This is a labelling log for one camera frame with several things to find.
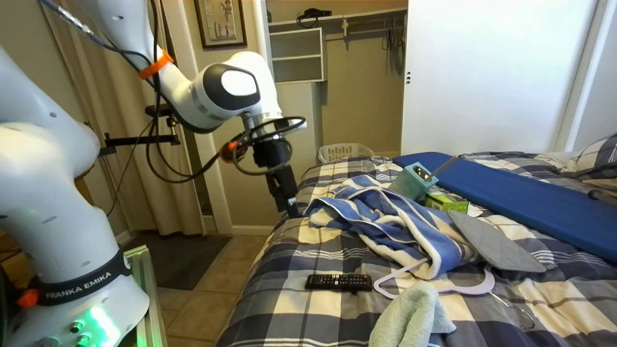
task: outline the bed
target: bed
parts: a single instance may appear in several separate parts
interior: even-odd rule
[[[554,154],[479,153],[456,162],[567,187],[608,208],[612,222],[617,216],[617,205],[612,201],[616,143],[617,135],[606,137],[569,160],[558,160]],[[469,214],[531,255],[544,266],[542,272],[490,268],[477,257],[419,280],[402,272],[402,262],[376,253],[359,234],[340,224],[322,224],[309,214],[317,201],[338,195],[349,180],[369,178],[380,185],[378,189],[388,189],[402,176],[405,160],[415,158],[349,158],[309,170],[297,195],[307,214],[282,222],[269,237],[218,345],[409,345],[427,341],[425,338],[429,345],[467,347],[617,345],[617,243],[604,247],[608,253],[600,251],[598,257],[596,249],[575,247],[469,199]],[[486,272],[492,274],[494,286],[484,295],[409,295],[425,293],[427,286],[436,287],[440,280],[473,287],[488,278]],[[369,274],[373,280],[390,280],[382,284],[382,291],[311,291],[305,289],[311,274]]]

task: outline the white plastic basket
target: white plastic basket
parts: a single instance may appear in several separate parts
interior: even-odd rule
[[[334,143],[319,151],[321,164],[342,162],[349,158],[375,158],[373,149],[363,143]]]

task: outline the floor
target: floor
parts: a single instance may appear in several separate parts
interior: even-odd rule
[[[238,235],[193,291],[159,287],[168,347],[216,345],[267,237]]]

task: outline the black remote control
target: black remote control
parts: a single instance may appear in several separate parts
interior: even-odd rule
[[[326,289],[326,291],[373,291],[373,280],[369,274],[311,274],[305,289]]]

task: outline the picture frame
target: picture frame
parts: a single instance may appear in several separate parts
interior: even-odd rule
[[[195,0],[205,48],[247,47],[242,0]]]

